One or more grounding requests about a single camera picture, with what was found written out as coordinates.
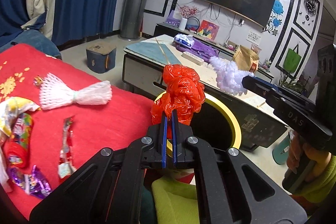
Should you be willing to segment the green sleeve left forearm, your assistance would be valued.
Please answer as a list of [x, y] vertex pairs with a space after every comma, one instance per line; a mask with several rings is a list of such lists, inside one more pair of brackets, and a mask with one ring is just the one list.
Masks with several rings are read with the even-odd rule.
[[163, 176], [151, 184], [158, 223], [199, 223], [196, 187]]

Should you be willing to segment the right hand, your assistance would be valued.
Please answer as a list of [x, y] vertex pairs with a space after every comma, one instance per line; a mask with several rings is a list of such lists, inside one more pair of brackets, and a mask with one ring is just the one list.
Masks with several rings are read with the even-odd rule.
[[288, 150], [288, 159], [286, 161], [288, 168], [292, 172], [297, 173], [303, 155], [307, 156], [308, 159], [315, 161], [313, 169], [306, 177], [307, 180], [313, 180], [320, 176], [331, 160], [331, 153], [327, 151], [319, 151], [308, 143], [302, 143], [302, 141], [300, 141], [300, 135], [297, 132], [294, 132]]

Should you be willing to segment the green sleeve right forearm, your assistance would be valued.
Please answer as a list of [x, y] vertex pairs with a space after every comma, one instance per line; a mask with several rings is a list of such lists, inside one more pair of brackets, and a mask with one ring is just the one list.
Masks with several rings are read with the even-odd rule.
[[322, 203], [335, 184], [335, 156], [329, 152], [318, 151], [309, 155], [315, 166], [307, 176], [301, 188], [291, 191], [294, 196], [300, 196], [315, 204]]

